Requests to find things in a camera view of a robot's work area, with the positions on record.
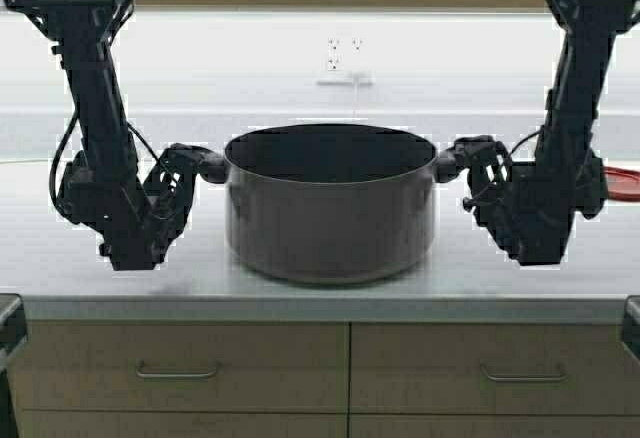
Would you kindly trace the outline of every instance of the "drawer handle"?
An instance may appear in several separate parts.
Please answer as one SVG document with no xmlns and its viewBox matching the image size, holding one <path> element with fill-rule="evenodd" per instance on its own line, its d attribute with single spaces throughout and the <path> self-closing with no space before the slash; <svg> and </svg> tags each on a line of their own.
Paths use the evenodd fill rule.
<svg viewBox="0 0 640 438">
<path fill-rule="evenodd" d="M 145 370 L 146 364 L 141 361 L 136 366 L 136 375 L 143 380 L 208 380 L 218 374 L 220 364 L 216 363 L 211 371 L 205 373 L 158 373 Z"/>
<path fill-rule="evenodd" d="M 567 372 L 562 365 L 556 367 L 556 375 L 546 376 L 494 375 L 485 365 L 481 365 L 480 369 L 485 378 L 494 383 L 560 383 L 567 379 Z"/>
</svg>

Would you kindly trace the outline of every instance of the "red lid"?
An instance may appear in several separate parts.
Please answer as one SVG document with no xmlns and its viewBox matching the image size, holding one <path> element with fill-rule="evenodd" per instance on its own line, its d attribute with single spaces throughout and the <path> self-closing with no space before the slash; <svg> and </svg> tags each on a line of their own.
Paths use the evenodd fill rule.
<svg viewBox="0 0 640 438">
<path fill-rule="evenodd" d="M 640 172 L 605 167 L 609 198 L 618 201 L 640 201 Z"/>
</svg>

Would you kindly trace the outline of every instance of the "pot rim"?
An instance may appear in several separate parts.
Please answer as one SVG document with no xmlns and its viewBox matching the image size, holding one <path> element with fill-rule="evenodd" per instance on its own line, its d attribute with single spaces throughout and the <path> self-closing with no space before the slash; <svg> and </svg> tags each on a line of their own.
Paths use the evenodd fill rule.
<svg viewBox="0 0 640 438">
<path fill-rule="evenodd" d="M 377 178 L 374 180 L 364 180 L 364 181 L 340 181 L 340 182 L 323 182 L 323 181 L 298 181 L 298 180 L 289 180 L 286 178 L 274 178 L 273 176 L 269 176 L 269 175 L 262 175 L 260 173 L 256 173 L 254 171 L 250 171 L 247 170 L 246 168 L 243 168 L 242 166 L 234 163 L 230 158 L 229 158 L 229 150 L 231 145 L 248 136 L 248 135 L 252 135 L 252 134 L 257 134 L 260 132 L 263 132 L 265 130 L 290 130 L 291 128 L 298 128 L 298 127 L 309 127 L 309 126 L 318 126 L 318 125 L 349 125 L 352 126 L 354 128 L 356 127 L 360 127 L 360 128 L 368 128 L 370 130 L 376 129 L 376 130 L 393 130 L 393 131 L 397 131 L 406 135 L 411 135 L 413 137 L 416 137 L 417 139 L 423 141 L 424 143 L 426 143 L 427 145 L 429 145 L 432 149 L 433 149 L 433 157 L 431 158 L 431 160 L 429 160 L 427 163 L 425 163 L 422 166 L 419 166 L 417 168 L 414 168 L 413 170 L 409 170 L 409 171 L 405 171 L 404 173 L 399 173 L 396 175 L 392 175 L 392 176 L 387 176 L 385 178 Z M 360 124 L 360 123 L 335 123 L 335 122 L 330 122 L 330 123 L 296 123 L 293 125 L 283 125 L 283 126 L 273 126 L 273 127 L 265 127 L 265 128 L 261 128 L 259 130 L 253 130 L 247 133 L 243 133 L 240 136 L 235 137 L 233 140 L 231 140 L 229 143 L 227 143 L 227 145 L 224 147 L 224 160 L 225 162 L 229 165 L 230 168 L 234 168 L 237 170 L 240 170 L 242 173 L 246 173 L 248 175 L 254 176 L 256 178 L 260 178 L 261 180 L 265 180 L 265 181 L 273 181 L 273 182 L 278 182 L 278 183 L 290 183 L 290 184 L 297 184 L 297 185 L 304 185 L 304 186 L 321 186 L 321 187 L 338 187 L 338 186 L 355 186 L 355 185 L 361 185 L 361 184 L 370 184 L 370 183 L 380 183 L 380 182 L 388 182 L 388 181 L 393 181 L 393 180 L 401 180 L 404 177 L 411 175 L 413 173 L 419 173 L 422 170 L 424 170 L 425 168 L 430 168 L 433 166 L 434 162 L 436 161 L 436 158 L 438 157 L 438 148 L 431 142 L 429 141 L 427 138 L 417 135 L 415 133 L 412 133 L 410 131 L 406 131 L 406 130 L 401 130 L 401 129 L 395 129 L 395 128 L 389 128 L 389 127 L 384 127 L 384 126 L 375 126 L 375 125 L 364 125 L 364 124 Z"/>
</svg>

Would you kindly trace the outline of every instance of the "power cord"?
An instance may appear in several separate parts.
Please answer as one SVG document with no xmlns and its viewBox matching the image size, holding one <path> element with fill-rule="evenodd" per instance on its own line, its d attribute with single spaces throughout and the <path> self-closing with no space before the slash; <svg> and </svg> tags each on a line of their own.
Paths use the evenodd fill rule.
<svg viewBox="0 0 640 438">
<path fill-rule="evenodd" d="M 529 135 L 525 136 L 522 140 L 520 140 L 518 143 L 516 143 L 516 145 L 511 148 L 511 151 L 509 152 L 509 158 L 512 158 L 513 155 L 520 149 L 522 148 L 522 146 L 527 143 L 529 140 L 532 140 L 533 138 L 535 138 L 536 136 L 540 135 L 542 133 L 542 130 L 538 130 L 535 131 L 533 133 L 530 133 Z M 498 172 L 500 173 L 504 167 L 506 165 L 506 161 L 503 161 L 500 164 L 500 167 L 498 168 Z M 487 191 L 489 191 L 491 189 L 491 187 L 493 185 L 497 184 L 496 183 L 496 178 L 494 177 L 494 179 L 491 181 L 491 183 L 489 183 L 487 186 L 485 186 L 482 190 L 480 190 L 478 193 L 476 193 L 475 195 L 473 195 L 471 198 L 466 198 L 464 200 L 464 206 L 465 208 L 469 208 L 471 209 L 472 207 L 482 207 L 482 206 L 491 206 L 493 204 L 496 203 L 497 200 L 493 200 L 493 201 L 488 201 L 488 202 L 482 202 L 482 201 L 478 201 L 479 198 L 481 198 L 485 193 L 487 193 Z"/>
<path fill-rule="evenodd" d="M 58 197 L 56 195 L 56 181 L 57 181 L 57 175 L 58 175 L 58 168 L 60 167 L 60 161 L 62 160 L 62 155 L 64 153 L 64 150 L 67 148 L 67 145 L 69 144 L 69 139 L 71 138 L 71 135 L 73 134 L 73 130 L 75 129 L 77 124 L 78 124 L 78 112 L 74 111 L 73 117 L 69 121 L 69 124 L 67 125 L 67 128 L 66 128 L 64 134 L 62 135 L 62 139 L 60 140 L 60 143 L 58 144 L 58 147 L 56 148 L 56 152 L 55 152 L 55 154 L 53 156 L 53 160 L 51 162 L 51 169 L 49 170 L 49 196 L 51 198 L 51 202 L 53 203 L 53 206 L 58 211 L 58 213 L 60 213 L 60 215 L 62 215 L 62 216 L 67 216 L 67 213 L 64 212 L 64 210 L 60 206 L 60 203 L 58 203 Z M 145 138 L 142 136 L 142 134 L 131 123 L 128 123 L 127 125 L 128 125 L 129 130 L 131 130 L 131 132 L 140 140 L 142 145 L 146 148 L 146 150 L 149 152 L 149 154 L 153 157 L 153 159 L 155 160 L 156 164 L 158 166 L 160 166 L 164 170 L 164 172 L 167 174 L 167 176 L 170 177 L 171 181 L 173 181 L 176 184 L 176 188 L 181 186 L 181 184 L 173 177 L 173 172 L 160 160 L 160 157 L 158 157 L 156 152 L 153 151 L 153 148 L 147 142 L 147 140 L 145 140 Z M 173 191 L 173 189 L 170 189 L 169 191 L 167 191 L 166 193 L 161 195 L 158 198 L 158 200 L 164 199 L 172 191 Z M 154 218 L 156 218 L 158 220 L 168 221 L 168 220 L 174 219 L 176 216 L 178 216 L 178 213 L 180 213 L 180 212 L 181 212 L 181 210 L 178 210 L 178 211 L 174 212 L 173 214 L 171 214 L 169 216 L 159 216 L 159 215 L 155 215 L 153 213 L 150 213 L 150 214 L 151 214 L 151 216 L 153 216 Z"/>
</svg>

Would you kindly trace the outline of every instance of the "black cable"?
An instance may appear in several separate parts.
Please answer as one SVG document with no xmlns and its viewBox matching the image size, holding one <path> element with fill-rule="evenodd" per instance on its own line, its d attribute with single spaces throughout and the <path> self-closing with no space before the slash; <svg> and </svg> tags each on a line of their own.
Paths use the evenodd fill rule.
<svg viewBox="0 0 640 438">
<path fill-rule="evenodd" d="M 533 133 L 528 134 L 522 140 L 520 140 L 518 143 L 516 143 L 516 145 L 513 148 L 511 148 L 511 151 L 509 152 L 509 158 L 511 158 L 516 153 L 516 151 L 518 151 L 525 143 L 527 143 L 529 140 L 535 138 L 536 136 L 540 135 L 541 133 L 542 133 L 542 130 L 535 131 Z M 503 161 L 502 164 L 500 165 L 500 167 L 498 168 L 498 173 L 500 173 L 503 170 L 503 168 L 505 167 L 505 164 L 506 164 L 506 161 Z M 473 206 L 490 206 L 490 205 L 493 205 L 496 202 L 496 200 L 489 201 L 489 202 L 481 202 L 481 201 L 477 201 L 477 200 L 482 195 L 484 195 L 487 191 L 489 191 L 489 189 L 491 189 L 491 186 L 494 185 L 494 184 L 496 184 L 495 177 L 487 186 L 485 186 L 482 190 L 480 190 L 478 193 L 476 193 L 471 198 L 469 198 L 468 199 L 468 203 L 472 204 Z"/>
<path fill-rule="evenodd" d="M 56 177 L 58 174 L 58 166 L 60 166 L 60 160 L 62 159 L 62 153 L 64 153 L 64 150 L 69 143 L 69 138 L 71 137 L 71 134 L 73 133 L 73 130 L 75 129 L 77 123 L 78 112 L 75 111 L 73 113 L 71 121 L 69 121 L 69 124 L 67 125 L 67 129 L 65 130 L 64 135 L 62 135 L 60 143 L 58 144 L 56 153 L 53 156 L 53 161 L 51 162 L 51 169 L 49 170 L 49 196 L 51 197 L 53 206 L 62 216 L 66 216 L 66 214 L 63 212 L 62 207 L 60 207 L 60 205 L 58 204 L 58 197 L 56 196 Z"/>
<path fill-rule="evenodd" d="M 535 138 L 536 136 L 538 136 L 541 133 L 542 133 L 542 130 L 538 130 L 538 131 L 534 131 L 533 133 L 530 133 L 527 136 L 525 136 L 518 143 L 516 143 L 516 145 L 513 148 L 511 148 L 511 151 L 509 152 L 509 156 L 510 157 L 513 156 L 515 154 L 515 152 L 518 151 L 522 147 L 522 145 L 524 145 L 527 141 Z"/>
<path fill-rule="evenodd" d="M 129 127 L 129 130 L 131 130 L 131 132 L 140 140 L 140 143 L 142 143 L 142 145 L 147 149 L 153 159 L 156 160 L 157 165 L 171 177 L 171 181 L 173 181 L 176 185 L 179 185 L 180 183 L 178 183 L 178 181 L 176 181 L 176 179 L 173 177 L 173 172 L 169 170 L 169 168 L 167 168 L 162 160 L 160 160 L 160 157 L 156 154 L 155 151 L 153 151 L 153 148 L 151 148 L 151 145 L 147 142 L 147 140 L 144 139 L 142 133 L 140 133 L 131 123 L 127 123 L 127 126 Z"/>
<path fill-rule="evenodd" d="M 147 142 L 147 140 L 145 140 L 145 138 L 142 136 L 142 133 L 140 133 L 131 123 L 127 123 L 127 126 L 129 127 L 129 130 L 131 130 L 131 132 L 140 140 L 140 142 L 142 143 L 142 145 L 147 149 L 147 151 L 149 152 L 149 154 L 153 157 L 153 159 L 156 161 L 156 163 L 158 164 L 158 166 L 160 166 L 164 172 L 167 174 L 167 176 L 170 177 L 171 181 L 173 181 L 176 184 L 176 188 L 182 186 L 182 184 L 180 182 L 178 182 L 174 177 L 173 177 L 173 172 L 171 170 L 169 170 L 169 168 L 162 162 L 162 160 L 160 160 L 160 157 L 158 157 L 158 155 L 156 154 L 155 151 L 153 151 L 153 148 L 151 147 L 151 145 Z M 160 195 L 157 199 L 157 201 L 162 201 L 164 198 L 166 198 L 167 195 L 171 194 L 171 192 L 173 191 L 172 188 L 169 188 L 166 192 L 164 192 L 162 195 Z M 156 220 L 161 220 L 161 221 L 169 221 L 169 220 L 173 220 L 176 216 L 178 216 L 179 213 L 181 213 L 184 210 L 181 209 L 177 209 L 176 211 L 174 211 L 171 215 L 168 216 L 160 216 L 160 215 L 156 215 L 153 212 L 149 212 L 149 215 L 151 215 L 153 218 L 155 218 Z"/>
</svg>

